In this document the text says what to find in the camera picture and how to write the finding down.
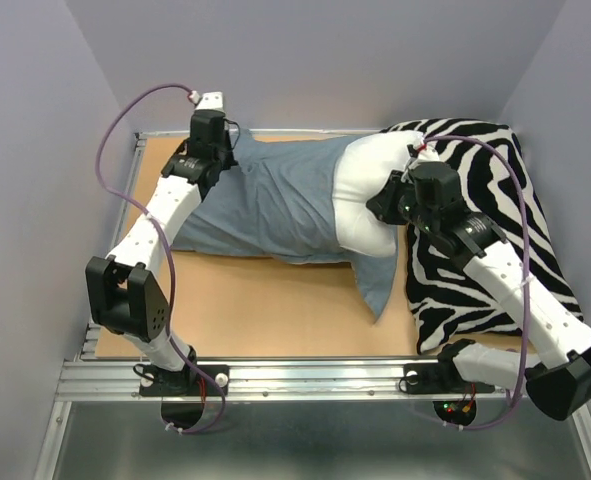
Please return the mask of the blue striped pillowcase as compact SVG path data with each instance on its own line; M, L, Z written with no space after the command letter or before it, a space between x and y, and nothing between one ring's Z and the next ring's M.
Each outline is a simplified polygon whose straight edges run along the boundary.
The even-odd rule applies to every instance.
M172 247L231 257L273 257L295 265L349 263L364 302L380 318L396 255L376 258L344 247L332 193L336 165L356 136L261 142L249 133L236 165L221 173L180 227Z

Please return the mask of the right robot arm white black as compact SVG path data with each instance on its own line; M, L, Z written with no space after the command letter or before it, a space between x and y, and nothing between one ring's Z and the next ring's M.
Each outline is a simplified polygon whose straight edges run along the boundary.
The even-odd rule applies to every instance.
M558 421L591 400L591 327L531 274L490 217L468 208L454 169L442 162L421 162L404 172L394 170L367 207L387 224L416 227L484 288L535 349L534 354L509 352L459 340L413 375L407 392L484 383L527 394L541 412Z

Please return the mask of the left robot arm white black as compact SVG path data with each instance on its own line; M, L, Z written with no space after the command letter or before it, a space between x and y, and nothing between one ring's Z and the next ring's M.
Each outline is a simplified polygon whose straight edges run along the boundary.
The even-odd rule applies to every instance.
M177 394L197 384L196 354L171 330L174 297L163 293L157 273L171 263L170 246L184 221L234 164L224 110L197 109L188 139L165 164L148 204L134 205L138 219L85 269L92 320L134 344L155 367L147 380L163 381Z

